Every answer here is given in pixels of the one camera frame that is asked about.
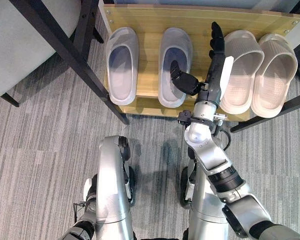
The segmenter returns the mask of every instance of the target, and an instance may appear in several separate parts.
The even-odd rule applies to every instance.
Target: chair
[[[43,0],[69,37],[77,27],[79,0]],[[8,1],[0,0],[0,97],[15,107],[7,91],[55,53],[55,50]]]

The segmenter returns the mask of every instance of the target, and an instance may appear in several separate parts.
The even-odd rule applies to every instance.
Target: black robotic finger
[[[214,51],[213,51],[213,50],[210,50],[210,51],[209,51],[209,57],[210,57],[211,59],[213,59],[214,56],[215,56]]]
[[[211,36],[210,46],[215,54],[223,54],[225,52],[225,40],[220,26],[214,21],[211,24]]]
[[[200,84],[191,74],[188,74],[179,69],[179,64],[176,60],[172,61],[170,66],[171,81],[181,92],[194,96],[200,90]]]

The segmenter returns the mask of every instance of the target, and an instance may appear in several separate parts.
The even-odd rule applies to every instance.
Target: black metal frame
[[[8,93],[4,93],[2,96],[0,96],[0,98],[6,100],[8,103],[12,104],[15,107],[19,107],[19,103],[14,100],[14,98],[12,96],[10,96]]]
[[[263,118],[263,117],[260,117],[260,116],[255,116],[251,119],[249,119],[248,121],[242,121],[242,122],[239,122],[238,125],[232,127],[230,129],[230,132],[231,133],[237,133],[237,132],[240,132],[242,130],[245,130],[245,129],[248,129],[248,128],[251,128],[253,126],[256,126],[258,124],[261,124],[261,123],[264,123],[266,121],[269,121],[271,119],[275,119],[277,117],[280,117],[284,114],[287,114],[287,113],[290,113],[294,110],[297,110],[300,108],[300,95],[289,100],[289,101],[286,101],[282,107],[282,110],[280,111],[280,113],[275,116],[275,117],[272,117],[272,118]]]
[[[67,37],[55,18],[51,15],[41,0],[9,0],[39,34],[55,49],[55,51],[70,65],[89,88],[107,105],[107,107],[124,123],[129,124],[124,113],[110,100],[109,93],[98,77],[87,64],[90,42],[96,33],[95,15],[98,0],[88,0],[83,4],[81,16],[76,29],[75,44]]]

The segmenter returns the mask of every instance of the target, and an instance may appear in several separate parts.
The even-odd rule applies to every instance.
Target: wooden shelf
[[[135,101],[119,108],[124,113],[151,116],[177,117],[183,110],[193,110],[196,96],[187,96],[183,105],[166,108],[158,101],[158,59],[163,32],[170,27],[186,31],[193,44],[193,58],[190,73],[199,81],[204,81],[210,66],[209,58],[211,23],[216,21],[226,35],[238,29],[252,32],[258,40],[267,33],[285,35],[286,30],[300,22],[300,15],[252,11],[246,9],[142,5],[142,4],[105,4],[105,19],[112,31],[120,27],[131,27],[139,41],[139,63]],[[107,74],[104,85],[107,88]],[[227,114],[229,121],[246,121],[250,111],[239,115]]]
[[[163,117],[178,117],[183,110],[194,109],[195,101],[185,100],[180,107],[168,108],[160,104],[157,98],[136,97],[136,99],[129,105],[119,106],[121,111],[126,114],[138,114],[149,116],[163,116]],[[217,109],[217,113],[226,114],[227,121],[246,121],[250,117],[250,110],[237,115],[225,113],[221,108]]]

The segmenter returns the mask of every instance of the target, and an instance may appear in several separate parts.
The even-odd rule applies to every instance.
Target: slipper
[[[259,45],[264,61],[255,75],[251,109],[260,117],[273,118],[284,105],[298,61],[288,41],[279,34],[264,35]]]
[[[170,67],[176,60],[180,70],[189,73],[192,56],[193,46],[188,34],[180,28],[168,28],[162,36],[159,54],[158,98],[161,105],[177,108],[184,102],[186,94],[172,83]]]
[[[110,100],[117,105],[132,103],[137,92],[139,43],[135,31],[121,27],[110,36],[106,48]]]
[[[224,47],[225,56],[233,56],[234,61],[220,107],[229,114],[242,114],[251,105],[255,75],[265,55],[255,36],[246,30],[225,36]]]

